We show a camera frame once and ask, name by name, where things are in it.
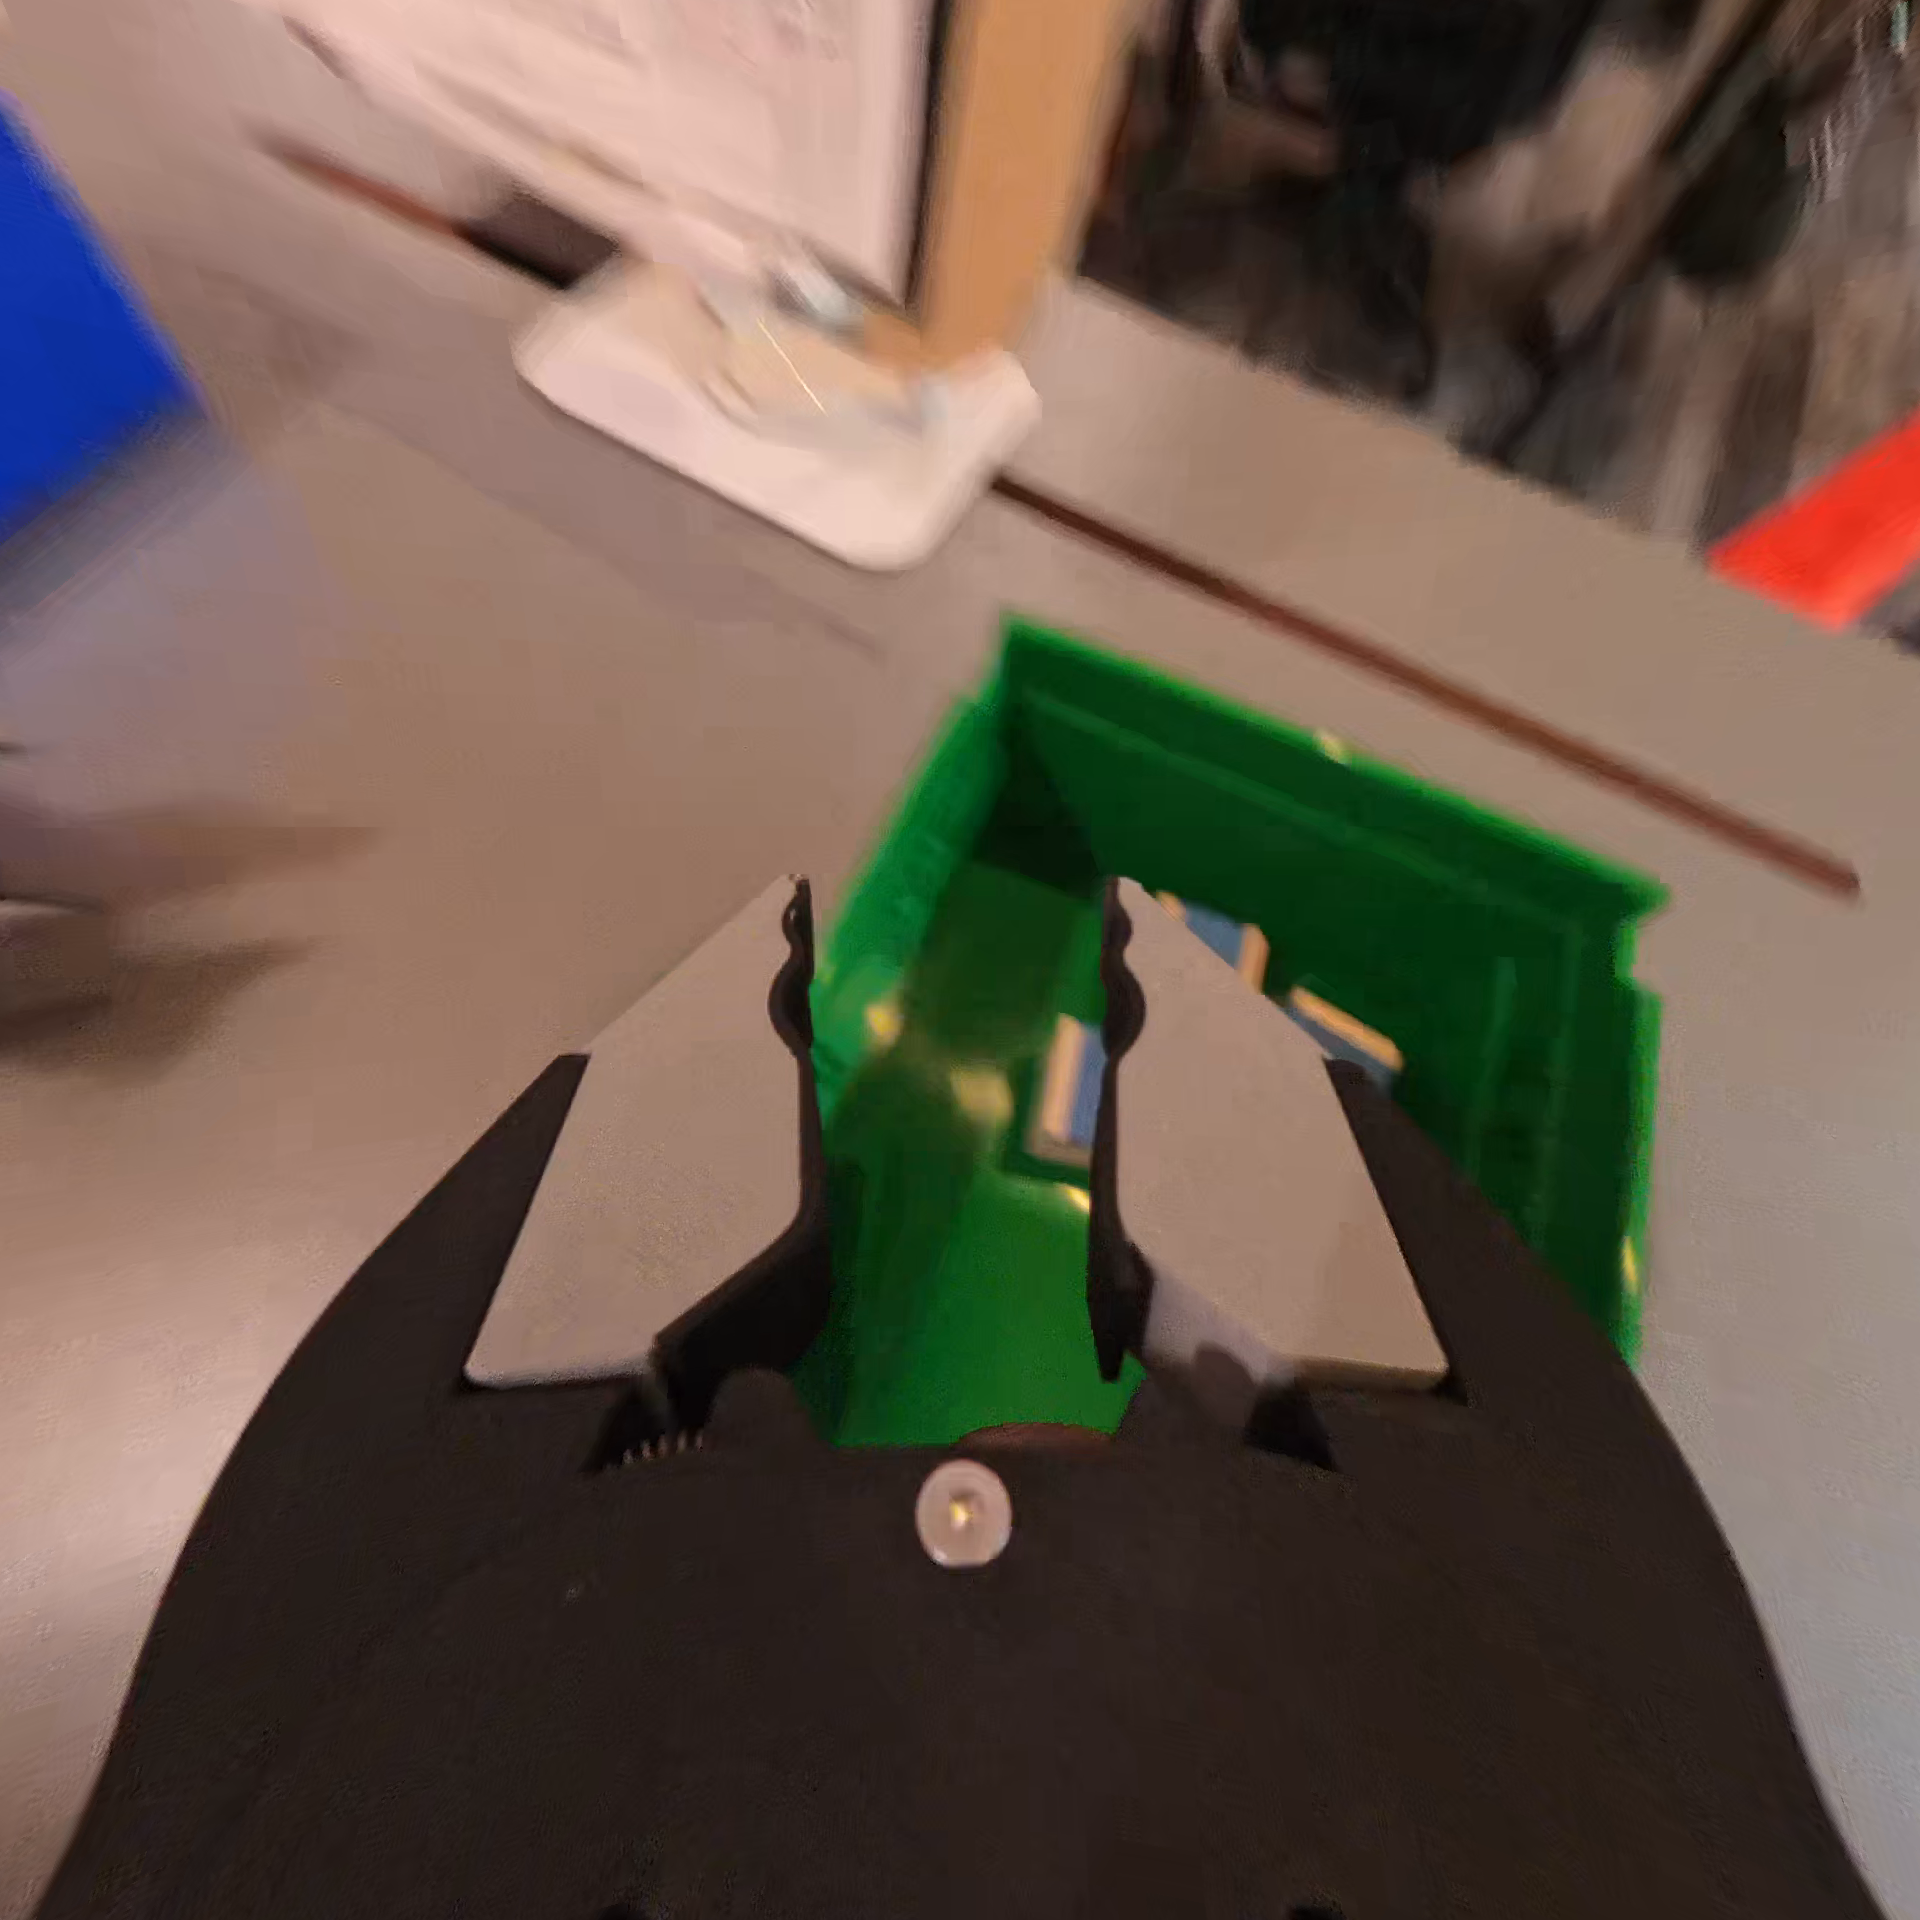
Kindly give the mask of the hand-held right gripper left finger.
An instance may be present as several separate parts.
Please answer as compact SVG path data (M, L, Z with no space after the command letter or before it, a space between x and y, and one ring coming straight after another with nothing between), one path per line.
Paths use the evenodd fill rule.
M474 1386L787 1370L832 1299L812 896L781 874L585 1050Z

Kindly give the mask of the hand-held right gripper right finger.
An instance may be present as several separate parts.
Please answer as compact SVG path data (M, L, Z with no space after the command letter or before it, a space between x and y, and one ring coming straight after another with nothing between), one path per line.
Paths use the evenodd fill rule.
M1450 1362L1333 1064L1140 883L1103 901L1098 1371L1433 1387Z

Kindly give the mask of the green plastic bin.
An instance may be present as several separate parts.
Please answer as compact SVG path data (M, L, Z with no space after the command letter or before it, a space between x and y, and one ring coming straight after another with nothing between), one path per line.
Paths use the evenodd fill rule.
M831 1323L799 1368L840 1448L1002 1424L1111 1432L1089 1178L1024 1128L1060 1018L1095 1024L1104 883L1269 943L1396 1042L1396 1099L1642 1357L1663 1004L1658 880L1146 664L1011 618L823 938L813 1066Z

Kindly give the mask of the blue plastic bin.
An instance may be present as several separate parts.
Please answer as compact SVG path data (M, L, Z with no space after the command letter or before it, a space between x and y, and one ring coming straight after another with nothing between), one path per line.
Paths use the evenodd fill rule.
M2 543L209 419L205 397L17 98L2 98Z

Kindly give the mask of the instruction sheet on stand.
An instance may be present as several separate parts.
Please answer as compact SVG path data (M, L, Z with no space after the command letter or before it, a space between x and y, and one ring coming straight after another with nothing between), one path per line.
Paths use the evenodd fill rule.
M509 176L615 245L514 340L520 380L856 570L921 565L1041 419L1017 349L1085 208L1132 11L937 8L900 304L799 250L740 267L680 232L615 237Z

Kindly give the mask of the orange striped traffic cone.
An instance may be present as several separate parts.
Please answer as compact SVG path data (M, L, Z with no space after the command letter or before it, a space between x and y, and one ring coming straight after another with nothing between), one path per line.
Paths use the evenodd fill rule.
M1865 623L1919 565L1919 415L1707 552L1707 571L1808 624Z

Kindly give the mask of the printed instruction sheet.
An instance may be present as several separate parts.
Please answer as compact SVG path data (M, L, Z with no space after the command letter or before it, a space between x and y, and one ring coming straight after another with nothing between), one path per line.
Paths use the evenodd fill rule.
M269 4L373 98L632 243L909 297L937 4Z

